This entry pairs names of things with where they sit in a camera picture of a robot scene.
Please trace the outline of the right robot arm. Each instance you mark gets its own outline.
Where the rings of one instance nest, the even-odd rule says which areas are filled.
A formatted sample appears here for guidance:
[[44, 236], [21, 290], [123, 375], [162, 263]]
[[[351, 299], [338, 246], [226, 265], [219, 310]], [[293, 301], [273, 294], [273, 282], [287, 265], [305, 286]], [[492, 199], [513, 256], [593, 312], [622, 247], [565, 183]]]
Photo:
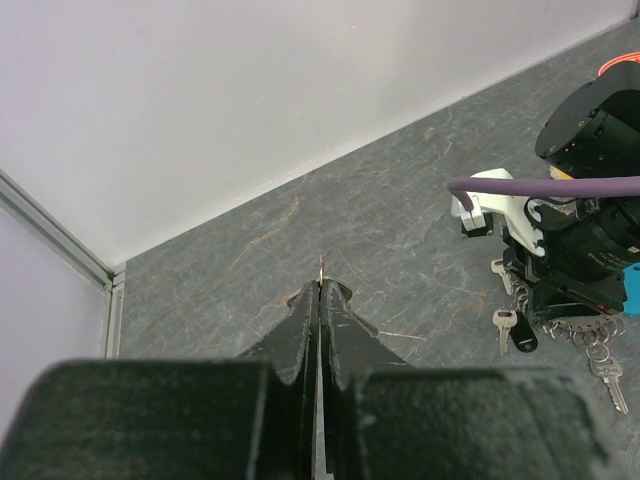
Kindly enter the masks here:
[[[553, 112], [535, 153], [572, 179], [639, 173], [639, 66], [623, 61], [578, 88]], [[506, 269], [527, 289], [529, 321], [615, 315], [639, 261], [639, 196], [530, 196], [526, 218], [541, 229], [541, 257], [504, 234]]]

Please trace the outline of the silver key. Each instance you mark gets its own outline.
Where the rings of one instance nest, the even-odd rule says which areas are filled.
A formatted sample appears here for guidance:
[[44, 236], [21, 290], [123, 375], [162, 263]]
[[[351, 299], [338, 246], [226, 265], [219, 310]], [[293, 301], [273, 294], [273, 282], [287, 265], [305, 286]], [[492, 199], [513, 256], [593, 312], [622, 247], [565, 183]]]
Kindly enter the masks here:
[[[318, 275], [318, 279], [317, 279], [317, 283], [319, 287], [322, 287], [325, 283], [325, 281], [328, 279], [328, 277], [325, 274], [325, 262], [324, 262], [324, 258], [322, 255], [319, 256], [319, 275]], [[344, 298], [344, 300], [346, 302], [349, 302], [352, 297], [353, 297], [353, 291], [344, 283], [338, 281], [338, 287], [341, 291], [341, 294]], [[290, 297], [287, 302], [286, 305], [288, 308], [291, 308], [296, 300], [296, 298], [298, 297], [297, 294], [293, 295], [292, 297]], [[361, 317], [359, 314], [357, 314], [353, 309], [350, 309], [352, 315], [354, 316], [354, 318], [357, 320], [357, 322], [365, 329], [367, 330], [371, 335], [373, 335], [374, 337], [377, 337], [379, 334], [379, 330], [373, 325], [371, 324], [369, 321], [365, 320], [363, 317]]]

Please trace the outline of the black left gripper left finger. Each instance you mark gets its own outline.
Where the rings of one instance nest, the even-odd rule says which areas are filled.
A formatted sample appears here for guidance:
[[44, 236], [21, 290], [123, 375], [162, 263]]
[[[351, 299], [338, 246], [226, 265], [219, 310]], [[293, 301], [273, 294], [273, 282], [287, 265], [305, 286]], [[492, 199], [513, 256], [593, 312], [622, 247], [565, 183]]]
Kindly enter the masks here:
[[285, 317], [240, 355], [234, 417], [246, 479], [315, 477], [319, 293], [317, 281], [305, 283]]

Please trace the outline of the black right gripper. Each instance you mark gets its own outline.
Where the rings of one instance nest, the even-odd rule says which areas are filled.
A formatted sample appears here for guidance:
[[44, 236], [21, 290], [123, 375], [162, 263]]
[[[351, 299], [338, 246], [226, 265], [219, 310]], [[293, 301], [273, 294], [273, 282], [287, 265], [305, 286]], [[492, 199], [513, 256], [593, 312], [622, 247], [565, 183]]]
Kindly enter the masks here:
[[615, 315], [628, 300], [623, 271], [639, 262], [637, 199], [528, 199], [525, 218], [542, 232], [536, 256], [503, 233], [505, 270], [526, 289], [530, 320]]

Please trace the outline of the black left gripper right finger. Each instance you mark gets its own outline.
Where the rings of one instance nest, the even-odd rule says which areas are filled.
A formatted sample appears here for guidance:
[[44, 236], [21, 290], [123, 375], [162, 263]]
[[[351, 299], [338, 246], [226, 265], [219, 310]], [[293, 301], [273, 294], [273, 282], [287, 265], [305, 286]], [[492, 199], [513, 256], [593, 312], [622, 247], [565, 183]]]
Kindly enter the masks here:
[[352, 379], [365, 373], [413, 368], [388, 349], [377, 338], [375, 329], [351, 309], [351, 296], [346, 286], [333, 279], [324, 280], [320, 287], [326, 469], [336, 479], [346, 477], [346, 467], [353, 458], [350, 447], [354, 441], [348, 433]]

